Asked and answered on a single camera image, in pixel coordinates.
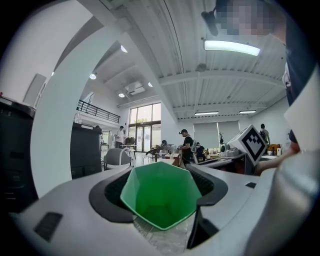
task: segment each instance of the chair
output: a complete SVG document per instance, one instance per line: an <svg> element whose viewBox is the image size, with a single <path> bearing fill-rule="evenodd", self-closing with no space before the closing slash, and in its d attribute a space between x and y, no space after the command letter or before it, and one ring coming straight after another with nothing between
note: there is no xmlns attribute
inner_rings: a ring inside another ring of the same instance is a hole
<svg viewBox="0 0 320 256"><path fill-rule="evenodd" d="M147 153L145 153L144 157L143 157L143 164L145 164L145 158L148 158L148 164L150 162L150 158L152 158L152 161L154 161L154 156L157 153L157 148L151 149L149 150Z"/></svg>
<svg viewBox="0 0 320 256"><path fill-rule="evenodd" d="M108 150L108 152L103 157L103 162L104 162L103 169L105 171L119 168L122 165L131 164L131 156L127 155L126 153L123 153L121 155L121 165L120 165L120 154L122 151L124 151L124 149L111 148Z"/></svg>

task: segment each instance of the black machine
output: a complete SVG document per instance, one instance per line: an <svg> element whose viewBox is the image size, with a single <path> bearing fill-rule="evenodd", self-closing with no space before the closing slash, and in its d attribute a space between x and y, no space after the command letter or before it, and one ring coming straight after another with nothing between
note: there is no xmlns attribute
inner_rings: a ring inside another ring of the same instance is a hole
<svg viewBox="0 0 320 256"><path fill-rule="evenodd" d="M35 109L0 97L0 182L4 208L20 213L38 199L30 141Z"/></svg>
<svg viewBox="0 0 320 256"><path fill-rule="evenodd" d="M85 124L73 123L70 142L72 179L102 171L100 136L102 130Z"/></svg>

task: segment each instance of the box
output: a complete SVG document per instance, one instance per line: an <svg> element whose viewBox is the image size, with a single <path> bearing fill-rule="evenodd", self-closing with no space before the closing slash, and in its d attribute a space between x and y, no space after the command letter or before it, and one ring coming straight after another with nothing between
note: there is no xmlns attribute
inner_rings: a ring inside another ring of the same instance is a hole
<svg viewBox="0 0 320 256"><path fill-rule="evenodd" d="M227 144L230 149L237 148L241 153L247 153L253 166L257 165L267 148L267 144L252 124L239 132Z"/></svg>

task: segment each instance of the gray chair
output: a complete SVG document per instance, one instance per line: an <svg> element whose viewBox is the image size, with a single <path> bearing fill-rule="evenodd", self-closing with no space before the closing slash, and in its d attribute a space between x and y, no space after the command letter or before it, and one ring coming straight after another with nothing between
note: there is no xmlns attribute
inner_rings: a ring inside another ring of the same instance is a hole
<svg viewBox="0 0 320 256"><path fill-rule="evenodd" d="M103 169L110 170L119 167L121 148L111 148L103 157ZM121 165L131 164L131 156L127 153L121 155Z"/></svg>

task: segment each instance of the ceiling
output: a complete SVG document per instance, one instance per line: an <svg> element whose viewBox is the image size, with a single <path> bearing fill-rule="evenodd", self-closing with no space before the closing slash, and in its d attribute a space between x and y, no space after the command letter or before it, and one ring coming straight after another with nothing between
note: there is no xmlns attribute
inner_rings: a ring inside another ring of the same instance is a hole
<svg viewBox="0 0 320 256"><path fill-rule="evenodd" d="M271 35L212 36L201 12L212 11L214 0L113 0L107 6L115 16L126 17L137 37L146 43L142 50L152 54L150 66L158 81L157 90L149 87L136 59L116 42L95 68L97 79L116 93L139 81L146 91L135 95L134 101L161 92L160 99L178 120L208 118L195 116L196 112L219 111L218 116L240 116L243 110L258 113L285 97L285 46ZM99 26L88 27L83 34ZM248 44L261 51L258 56L206 51L204 39ZM205 71L197 71L199 64L206 65ZM133 99L119 100L121 105Z"/></svg>

